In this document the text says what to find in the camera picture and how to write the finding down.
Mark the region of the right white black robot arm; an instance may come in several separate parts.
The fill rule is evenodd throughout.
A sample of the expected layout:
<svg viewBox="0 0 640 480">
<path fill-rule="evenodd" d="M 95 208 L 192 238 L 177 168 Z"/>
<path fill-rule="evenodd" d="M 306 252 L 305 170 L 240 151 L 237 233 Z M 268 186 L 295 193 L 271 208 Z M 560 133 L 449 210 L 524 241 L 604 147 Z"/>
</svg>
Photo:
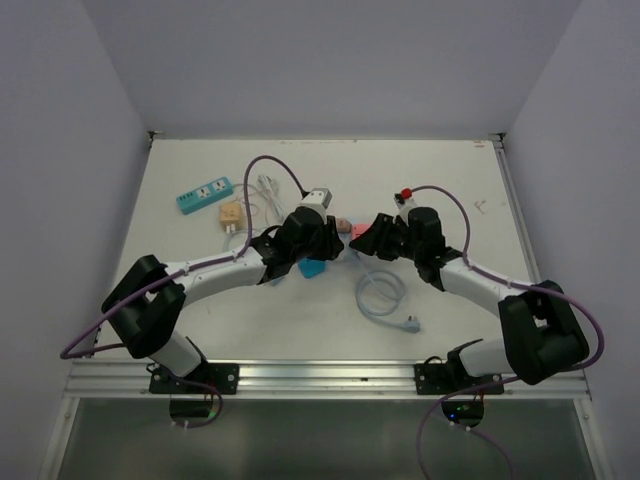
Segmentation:
<svg viewBox="0 0 640 480">
<path fill-rule="evenodd" d="M 460 251 L 447 245 L 432 208 L 417 207 L 396 217 L 380 213 L 350 247 L 385 261 L 410 260 L 424 282 L 498 318 L 499 338 L 472 340 L 447 354 L 445 379 L 454 391 L 468 392 L 481 377 L 504 373 L 535 385 L 590 354 L 559 285 L 546 281 L 517 287 L 497 274 L 473 270 Z"/>
</svg>

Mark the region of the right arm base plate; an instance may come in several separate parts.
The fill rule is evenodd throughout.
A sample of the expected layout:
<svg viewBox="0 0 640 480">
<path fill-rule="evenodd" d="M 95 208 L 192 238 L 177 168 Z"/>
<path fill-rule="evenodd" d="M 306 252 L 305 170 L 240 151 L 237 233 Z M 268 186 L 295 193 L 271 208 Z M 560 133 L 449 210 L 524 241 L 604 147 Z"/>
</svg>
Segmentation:
<svg viewBox="0 0 640 480">
<path fill-rule="evenodd" d="M 462 367 L 445 363 L 417 363 L 414 365 L 414 383 L 418 395 L 444 396 L 457 391 L 483 385 L 483 392 L 489 395 L 501 395 L 504 387 L 493 386 L 502 380 L 499 374 L 474 377 Z"/>
</svg>

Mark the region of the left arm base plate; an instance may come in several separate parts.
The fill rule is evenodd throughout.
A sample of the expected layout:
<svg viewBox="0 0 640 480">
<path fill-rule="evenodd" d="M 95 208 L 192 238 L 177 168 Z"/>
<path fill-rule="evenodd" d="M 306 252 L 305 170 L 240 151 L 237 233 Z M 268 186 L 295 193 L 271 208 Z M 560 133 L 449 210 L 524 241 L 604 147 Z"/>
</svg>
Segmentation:
<svg viewBox="0 0 640 480">
<path fill-rule="evenodd" d="M 205 394 L 214 388 L 222 395 L 235 395 L 240 378 L 240 366 L 230 362 L 201 363 L 185 378 L 174 376 L 156 363 L 147 364 L 146 370 L 151 375 L 149 392 L 152 394 Z"/>
</svg>

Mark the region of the brown pink cube adapter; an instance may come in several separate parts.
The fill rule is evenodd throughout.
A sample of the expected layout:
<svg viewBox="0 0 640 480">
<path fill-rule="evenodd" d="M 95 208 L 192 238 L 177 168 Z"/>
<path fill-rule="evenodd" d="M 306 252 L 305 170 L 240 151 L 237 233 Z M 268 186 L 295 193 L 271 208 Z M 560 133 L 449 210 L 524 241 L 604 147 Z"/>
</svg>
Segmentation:
<svg viewBox="0 0 640 480">
<path fill-rule="evenodd" d="M 349 233 L 352 229 L 352 224 L 345 218 L 337 218 L 336 229 L 339 233 Z"/>
</svg>

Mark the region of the blue cube socket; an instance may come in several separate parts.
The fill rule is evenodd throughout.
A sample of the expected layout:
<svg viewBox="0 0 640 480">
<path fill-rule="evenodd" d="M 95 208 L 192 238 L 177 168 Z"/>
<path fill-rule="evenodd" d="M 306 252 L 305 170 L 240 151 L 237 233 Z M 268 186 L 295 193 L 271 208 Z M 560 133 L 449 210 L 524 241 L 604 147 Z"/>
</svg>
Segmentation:
<svg viewBox="0 0 640 480">
<path fill-rule="evenodd" d="M 320 260 L 302 259 L 297 266 L 305 279 L 314 278 L 326 271 L 326 262 Z"/>
</svg>

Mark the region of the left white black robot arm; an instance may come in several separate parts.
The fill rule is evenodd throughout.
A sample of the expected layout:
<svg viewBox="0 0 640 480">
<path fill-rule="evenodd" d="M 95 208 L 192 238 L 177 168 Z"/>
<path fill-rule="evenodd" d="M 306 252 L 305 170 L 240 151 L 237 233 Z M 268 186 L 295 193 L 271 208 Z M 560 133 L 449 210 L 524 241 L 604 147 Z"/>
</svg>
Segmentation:
<svg viewBox="0 0 640 480">
<path fill-rule="evenodd" d="M 273 231 L 252 239 L 245 249 L 196 261 L 139 258 L 102 305 L 131 357 L 149 358 L 169 370 L 185 392 L 201 390 L 208 379 L 205 358 L 176 331 L 184 308 L 226 290 L 281 278 L 305 258 L 334 260 L 344 249 L 336 218 L 309 207 L 297 208 Z"/>
</svg>

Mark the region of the red pink cube adapter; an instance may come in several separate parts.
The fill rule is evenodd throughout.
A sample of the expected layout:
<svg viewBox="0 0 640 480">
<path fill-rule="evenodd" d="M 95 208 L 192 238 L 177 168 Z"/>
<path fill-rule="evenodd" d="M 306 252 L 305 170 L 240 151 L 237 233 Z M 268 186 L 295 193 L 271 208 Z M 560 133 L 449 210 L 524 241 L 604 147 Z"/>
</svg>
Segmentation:
<svg viewBox="0 0 640 480">
<path fill-rule="evenodd" d="M 370 224 L 357 223 L 351 227 L 351 239 L 354 240 L 363 235 L 370 228 Z"/>
</svg>

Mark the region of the teal power strip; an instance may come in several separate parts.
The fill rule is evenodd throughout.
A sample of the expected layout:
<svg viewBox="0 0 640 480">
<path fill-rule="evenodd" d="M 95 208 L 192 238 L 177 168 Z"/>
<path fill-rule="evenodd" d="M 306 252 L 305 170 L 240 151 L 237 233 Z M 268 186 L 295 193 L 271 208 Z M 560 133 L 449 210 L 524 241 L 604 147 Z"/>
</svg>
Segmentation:
<svg viewBox="0 0 640 480">
<path fill-rule="evenodd" d="M 176 197 L 176 203 L 183 215 L 199 211 L 233 194 L 233 186 L 227 177 L 220 177 Z"/>
</svg>

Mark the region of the aluminium front rail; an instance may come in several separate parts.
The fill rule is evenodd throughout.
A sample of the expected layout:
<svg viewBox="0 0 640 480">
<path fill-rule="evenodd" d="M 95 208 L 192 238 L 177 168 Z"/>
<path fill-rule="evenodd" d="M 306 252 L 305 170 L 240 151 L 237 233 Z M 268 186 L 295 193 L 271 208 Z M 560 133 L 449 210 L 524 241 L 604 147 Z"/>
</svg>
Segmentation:
<svg viewBox="0 0 640 480">
<path fill-rule="evenodd" d="M 237 360 L 227 376 L 237 399 L 393 399 L 418 396 L 414 362 Z M 64 394 L 75 398 L 136 398 L 150 394 L 143 360 L 72 363 Z"/>
</svg>

